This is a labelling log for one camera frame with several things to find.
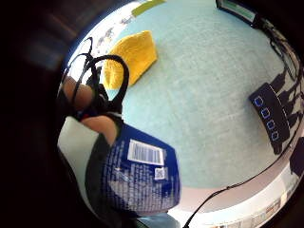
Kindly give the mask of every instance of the blue package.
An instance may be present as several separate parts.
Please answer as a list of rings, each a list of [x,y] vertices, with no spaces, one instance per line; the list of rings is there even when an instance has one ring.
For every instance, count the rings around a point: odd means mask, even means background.
[[[128,124],[102,167],[102,195],[132,217],[167,212],[180,202],[175,149]]]

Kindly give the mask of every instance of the white label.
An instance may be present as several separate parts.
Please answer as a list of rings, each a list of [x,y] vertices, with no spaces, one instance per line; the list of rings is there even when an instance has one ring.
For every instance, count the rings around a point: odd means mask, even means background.
[[[127,159],[134,162],[163,165],[163,151],[157,146],[130,140]]]
[[[163,180],[165,179],[164,168],[155,168],[154,180]]]

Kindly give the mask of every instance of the blue button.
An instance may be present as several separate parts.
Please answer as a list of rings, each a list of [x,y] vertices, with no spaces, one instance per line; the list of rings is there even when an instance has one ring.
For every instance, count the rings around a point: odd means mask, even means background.
[[[260,107],[264,104],[263,99],[260,96],[255,97],[254,103],[256,106]]]
[[[270,121],[269,121],[269,122],[267,122],[266,124],[267,124],[267,128],[268,128],[269,130],[274,129],[274,128],[275,128],[275,126],[276,126],[276,124],[275,124],[274,120],[270,120]]]
[[[275,131],[272,133],[272,140],[276,141],[277,139],[278,139],[278,133],[277,133],[277,131]]]
[[[268,110],[267,107],[264,107],[261,111],[260,114],[262,114],[262,117],[264,119],[267,119],[270,116],[270,111]]]

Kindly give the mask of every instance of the light blue surface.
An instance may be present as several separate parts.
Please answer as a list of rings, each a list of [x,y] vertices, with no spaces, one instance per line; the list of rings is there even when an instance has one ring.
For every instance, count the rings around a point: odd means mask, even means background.
[[[169,0],[116,41],[146,29],[159,59],[128,89],[123,118],[175,147],[182,185],[230,185],[272,163],[276,155],[247,99],[283,69],[268,38],[213,0]]]

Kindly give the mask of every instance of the yellow sponge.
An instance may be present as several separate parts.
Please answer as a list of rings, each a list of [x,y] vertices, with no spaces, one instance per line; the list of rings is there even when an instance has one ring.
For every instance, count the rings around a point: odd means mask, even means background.
[[[142,74],[157,60],[155,44],[149,30],[124,37],[111,49],[109,54],[121,56],[127,64],[130,72],[130,86],[135,84]],[[121,86],[124,70],[120,64],[112,60],[106,60],[103,71],[105,88],[116,89]]]

